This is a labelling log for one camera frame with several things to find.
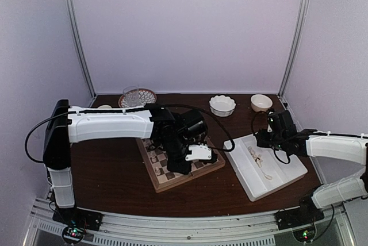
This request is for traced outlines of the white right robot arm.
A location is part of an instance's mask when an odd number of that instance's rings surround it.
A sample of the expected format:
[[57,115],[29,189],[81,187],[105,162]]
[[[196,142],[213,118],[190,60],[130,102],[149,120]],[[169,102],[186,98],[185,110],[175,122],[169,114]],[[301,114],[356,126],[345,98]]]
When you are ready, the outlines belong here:
[[323,184],[300,200],[295,211],[298,223],[308,223],[317,209],[357,198],[367,198],[367,135],[338,134],[317,129],[298,130],[289,111],[263,112],[268,127],[255,130],[256,144],[273,153],[282,151],[288,164],[291,156],[316,162]]

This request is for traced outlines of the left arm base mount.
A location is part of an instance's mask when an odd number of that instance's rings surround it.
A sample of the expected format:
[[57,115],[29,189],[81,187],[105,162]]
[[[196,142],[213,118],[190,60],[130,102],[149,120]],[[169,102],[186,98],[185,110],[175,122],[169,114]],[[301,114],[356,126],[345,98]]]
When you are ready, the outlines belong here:
[[50,200],[52,219],[65,225],[61,237],[67,245],[80,243],[88,235],[89,230],[99,231],[103,219],[102,213],[83,210],[76,206],[62,209],[56,203],[54,192],[51,192]]

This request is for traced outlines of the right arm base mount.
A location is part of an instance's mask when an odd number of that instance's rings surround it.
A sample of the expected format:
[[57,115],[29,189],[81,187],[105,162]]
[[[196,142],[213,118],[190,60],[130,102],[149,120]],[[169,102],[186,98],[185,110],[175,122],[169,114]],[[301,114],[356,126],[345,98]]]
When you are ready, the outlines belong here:
[[332,216],[325,227],[319,232],[316,228],[316,222],[324,219],[322,208],[317,208],[312,200],[314,190],[310,194],[304,195],[299,200],[299,207],[289,210],[280,209],[275,214],[275,220],[279,230],[299,227],[293,231],[293,237],[299,243],[312,244],[319,240],[329,230],[335,217],[335,207],[330,205],[332,209]]

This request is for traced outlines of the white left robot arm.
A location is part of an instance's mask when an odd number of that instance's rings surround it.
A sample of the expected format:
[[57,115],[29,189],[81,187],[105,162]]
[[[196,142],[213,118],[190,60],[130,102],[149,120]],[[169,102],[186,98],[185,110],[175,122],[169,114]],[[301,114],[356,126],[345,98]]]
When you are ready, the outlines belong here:
[[78,225],[83,214],[75,207],[71,173],[71,144],[87,140],[150,139],[168,156],[168,169],[187,175],[193,160],[211,160],[211,149],[201,141],[207,125],[201,113],[171,112],[165,105],[149,103],[127,109],[92,109],[57,102],[46,124],[43,163],[51,177],[56,206],[70,225]]

